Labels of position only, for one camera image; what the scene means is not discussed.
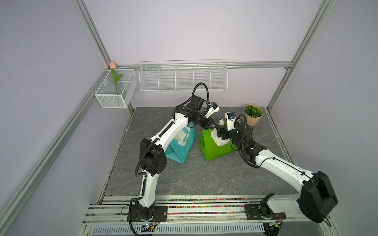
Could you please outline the green shopping bag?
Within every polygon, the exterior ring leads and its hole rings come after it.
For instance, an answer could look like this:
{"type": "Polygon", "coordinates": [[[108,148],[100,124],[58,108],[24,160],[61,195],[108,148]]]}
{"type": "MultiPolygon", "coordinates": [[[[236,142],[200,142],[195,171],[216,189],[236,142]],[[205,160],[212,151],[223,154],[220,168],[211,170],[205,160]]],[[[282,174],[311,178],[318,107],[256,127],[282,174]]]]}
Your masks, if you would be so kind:
{"type": "Polygon", "coordinates": [[[199,138],[199,147],[205,157],[206,161],[211,161],[213,159],[222,157],[224,155],[233,153],[234,150],[231,147],[231,141],[228,140],[224,145],[217,145],[215,140],[212,137],[214,129],[203,130],[199,138]]]}

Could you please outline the teal shopping bag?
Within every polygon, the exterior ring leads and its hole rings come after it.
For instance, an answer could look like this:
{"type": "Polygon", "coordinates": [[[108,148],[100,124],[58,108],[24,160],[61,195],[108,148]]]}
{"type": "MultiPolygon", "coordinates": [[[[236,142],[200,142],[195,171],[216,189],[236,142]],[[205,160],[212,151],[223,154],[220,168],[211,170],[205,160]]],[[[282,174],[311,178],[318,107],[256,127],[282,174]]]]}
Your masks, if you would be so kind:
{"type": "Polygon", "coordinates": [[[174,139],[171,141],[171,143],[167,147],[165,151],[165,155],[166,155],[166,158],[170,160],[184,164],[195,142],[197,133],[194,127],[186,126],[182,130],[187,133],[186,145],[185,146],[179,145],[174,137],[174,139]]]}

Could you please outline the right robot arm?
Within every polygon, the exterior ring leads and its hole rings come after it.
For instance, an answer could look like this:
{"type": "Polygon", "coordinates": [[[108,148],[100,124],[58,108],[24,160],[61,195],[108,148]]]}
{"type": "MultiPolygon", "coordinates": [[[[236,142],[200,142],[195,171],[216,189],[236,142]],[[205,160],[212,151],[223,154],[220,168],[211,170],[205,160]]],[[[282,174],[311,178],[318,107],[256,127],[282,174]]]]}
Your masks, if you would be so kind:
{"type": "Polygon", "coordinates": [[[270,171],[297,191],[291,195],[266,195],[258,208],[262,218],[270,219],[279,213],[294,213],[322,223],[337,206],[338,199],[327,174],[300,168],[254,141],[253,128],[246,124],[244,115],[236,116],[229,112],[215,122],[215,128],[216,138],[230,140],[247,165],[270,171]]]}

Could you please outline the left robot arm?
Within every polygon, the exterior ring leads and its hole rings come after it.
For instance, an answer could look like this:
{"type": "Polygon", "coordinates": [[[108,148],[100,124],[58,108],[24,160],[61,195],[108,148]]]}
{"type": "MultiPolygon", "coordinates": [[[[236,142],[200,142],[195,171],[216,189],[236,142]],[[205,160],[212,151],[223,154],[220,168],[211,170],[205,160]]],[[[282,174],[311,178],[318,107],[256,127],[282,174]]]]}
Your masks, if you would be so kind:
{"type": "Polygon", "coordinates": [[[210,129],[213,123],[210,117],[218,110],[217,104],[210,102],[207,85],[200,82],[195,85],[190,98],[174,108],[170,121],[152,138],[141,141],[134,175],[142,177],[142,185],[139,197],[131,199],[129,216],[135,213],[142,220],[153,218],[157,181],[167,165],[167,147],[190,123],[204,130],[210,129]]]}

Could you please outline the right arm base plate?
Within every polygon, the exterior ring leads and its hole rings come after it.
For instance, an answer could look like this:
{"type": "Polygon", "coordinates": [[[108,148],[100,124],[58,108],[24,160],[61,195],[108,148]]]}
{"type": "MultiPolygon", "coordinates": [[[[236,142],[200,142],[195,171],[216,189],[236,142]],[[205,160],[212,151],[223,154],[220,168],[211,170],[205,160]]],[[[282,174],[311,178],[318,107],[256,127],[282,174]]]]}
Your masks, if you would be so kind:
{"type": "Polygon", "coordinates": [[[261,210],[260,204],[246,204],[243,212],[246,214],[247,220],[284,220],[286,214],[273,213],[271,210],[261,210]]]}

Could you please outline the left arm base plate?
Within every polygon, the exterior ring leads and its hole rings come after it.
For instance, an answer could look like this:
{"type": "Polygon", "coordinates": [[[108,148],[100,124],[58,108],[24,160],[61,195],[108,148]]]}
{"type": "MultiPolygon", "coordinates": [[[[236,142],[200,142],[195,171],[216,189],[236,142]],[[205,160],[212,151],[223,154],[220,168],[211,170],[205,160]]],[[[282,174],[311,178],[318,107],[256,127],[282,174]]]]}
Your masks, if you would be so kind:
{"type": "Polygon", "coordinates": [[[132,223],[142,221],[156,221],[166,222],[168,216],[168,206],[154,205],[151,207],[143,207],[142,205],[132,206],[127,222],[132,220],[132,223]]]}

